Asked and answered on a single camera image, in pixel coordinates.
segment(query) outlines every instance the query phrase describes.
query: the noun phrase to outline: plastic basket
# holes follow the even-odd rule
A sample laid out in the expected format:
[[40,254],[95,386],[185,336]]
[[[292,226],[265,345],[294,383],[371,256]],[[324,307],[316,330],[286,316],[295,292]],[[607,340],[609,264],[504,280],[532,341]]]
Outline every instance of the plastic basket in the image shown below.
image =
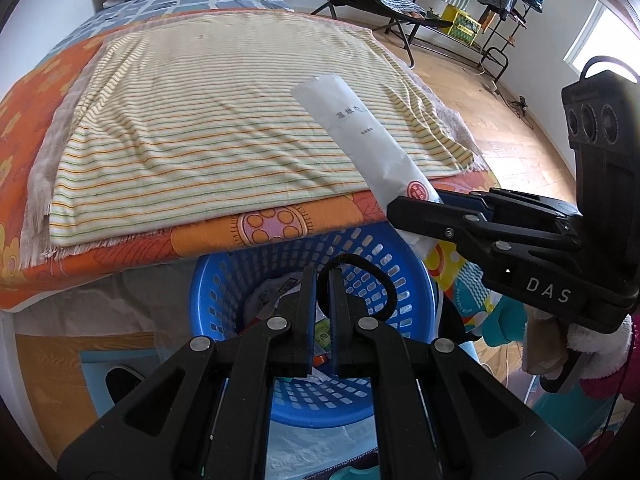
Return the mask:
[[[433,285],[422,262],[388,222],[202,256],[191,283],[193,333],[214,340],[235,336],[242,329],[244,302],[256,286],[309,264],[321,269],[344,252],[360,254],[393,278],[398,307],[387,322],[405,337],[431,342]],[[351,266],[344,266],[343,274],[347,293],[364,298],[370,314],[382,309],[386,292],[380,282]],[[271,419],[300,428],[353,424],[373,414],[370,388],[364,379],[333,378],[323,384],[276,379]]]

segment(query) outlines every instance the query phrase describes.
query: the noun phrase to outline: white paper tube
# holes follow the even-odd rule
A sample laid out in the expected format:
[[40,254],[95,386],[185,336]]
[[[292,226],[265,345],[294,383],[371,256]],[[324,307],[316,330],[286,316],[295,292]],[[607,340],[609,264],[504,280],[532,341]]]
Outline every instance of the white paper tube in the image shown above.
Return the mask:
[[[303,82],[291,95],[351,159],[385,213],[398,196],[442,202],[409,155],[340,76]],[[437,243],[433,238],[398,233],[421,260]]]

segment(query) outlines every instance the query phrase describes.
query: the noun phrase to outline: wooden panel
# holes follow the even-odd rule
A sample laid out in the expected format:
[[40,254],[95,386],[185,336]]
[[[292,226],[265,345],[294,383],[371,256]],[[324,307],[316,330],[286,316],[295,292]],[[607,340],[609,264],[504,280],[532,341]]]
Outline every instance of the wooden panel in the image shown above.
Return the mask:
[[494,377],[502,384],[506,383],[508,375],[522,365],[522,345],[511,342],[497,347],[487,346],[484,340],[474,342],[481,363],[491,368]]
[[97,420],[80,368],[83,350],[130,350],[154,347],[152,333],[105,337],[16,335],[24,385],[33,413],[53,456]]

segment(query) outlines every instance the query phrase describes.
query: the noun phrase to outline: yellow crate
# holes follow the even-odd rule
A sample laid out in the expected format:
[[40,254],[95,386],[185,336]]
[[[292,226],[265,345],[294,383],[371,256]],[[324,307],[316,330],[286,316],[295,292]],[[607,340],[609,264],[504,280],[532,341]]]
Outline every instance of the yellow crate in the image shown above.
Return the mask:
[[442,19],[453,22],[451,27],[443,28],[442,31],[452,38],[466,44],[473,44],[480,33],[481,25],[469,16],[464,10],[460,10],[453,5],[448,5],[442,13]]

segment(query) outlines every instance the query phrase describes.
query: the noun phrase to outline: colorful fabric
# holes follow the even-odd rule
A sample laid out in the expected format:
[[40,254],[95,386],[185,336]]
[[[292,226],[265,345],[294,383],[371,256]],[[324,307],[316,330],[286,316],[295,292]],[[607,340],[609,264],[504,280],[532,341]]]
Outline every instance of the colorful fabric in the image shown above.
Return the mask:
[[284,0],[127,0],[94,14],[64,40],[60,41],[47,54],[45,60],[50,59],[78,41],[92,38],[125,25],[180,12],[209,9],[293,10]]
[[[384,219],[373,195],[362,191],[176,226],[20,270],[28,173],[53,113],[101,45],[102,37],[97,36],[66,48],[20,79],[0,103],[0,308],[20,309],[43,294],[131,267],[275,242],[284,237],[287,227],[307,236]],[[488,190],[497,181],[490,171],[471,171],[432,184],[437,189],[471,192]]]
[[502,297],[482,284],[480,267],[460,256],[451,242],[439,241],[424,265],[456,306],[467,332],[478,328]]
[[286,12],[199,16],[106,46],[63,135],[52,244],[366,190],[290,95],[321,73],[340,74],[425,176],[473,164],[370,30]]
[[487,346],[497,347],[512,341],[524,341],[527,314],[524,304],[508,296],[503,296],[482,322],[482,339]]

